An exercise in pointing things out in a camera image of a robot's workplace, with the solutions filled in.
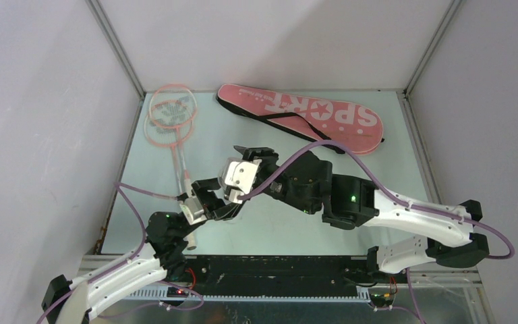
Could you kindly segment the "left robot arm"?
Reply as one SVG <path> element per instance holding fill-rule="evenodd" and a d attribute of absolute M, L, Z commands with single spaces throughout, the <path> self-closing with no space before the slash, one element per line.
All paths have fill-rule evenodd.
<path fill-rule="evenodd" d="M 142 241 L 135 250 L 73 280 L 64 275 L 53 279 L 40 320 L 89 323 L 144 286 L 157 281 L 172 286 L 185 275 L 184 238 L 197 227 L 199 223 L 192 223 L 183 213 L 155 213 L 147 225 L 140 226 Z"/>

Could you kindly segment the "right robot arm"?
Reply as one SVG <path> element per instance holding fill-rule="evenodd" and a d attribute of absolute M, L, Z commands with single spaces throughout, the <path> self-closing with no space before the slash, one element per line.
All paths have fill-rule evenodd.
<path fill-rule="evenodd" d="M 341 230 L 387 227 L 410 233 L 408 239 L 368 250 L 365 272 L 372 281 L 425 263 L 461 269 L 489 257 L 487 237 L 474 230 L 482 218 L 478 201 L 446 206 L 413 200 L 377 180 L 335 174 L 331 162 L 307 148 L 282 165 L 271 148 L 238 151 L 241 157 L 230 159 L 220 178 L 233 203 L 267 194 L 303 213 L 321 213 L 324 223 Z"/>

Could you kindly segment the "pink sport racket bag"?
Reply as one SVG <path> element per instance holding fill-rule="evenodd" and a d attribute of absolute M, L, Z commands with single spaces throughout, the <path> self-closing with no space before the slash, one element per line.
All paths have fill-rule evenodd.
<path fill-rule="evenodd" d="M 356 155 L 374 152 L 384 142 L 384 126 L 373 110 L 347 101 L 222 85 L 217 102 L 226 110 L 310 142 L 334 140 Z"/>

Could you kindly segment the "aluminium front frame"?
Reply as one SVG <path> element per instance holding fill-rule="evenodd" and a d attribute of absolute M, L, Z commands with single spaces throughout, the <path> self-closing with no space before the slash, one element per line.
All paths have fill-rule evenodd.
<path fill-rule="evenodd" d="M 493 323 L 480 276 L 428 265 L 366 275 L 355 256 L 190 255 L 174 286 L 145 284 L 100 323 Z"/>

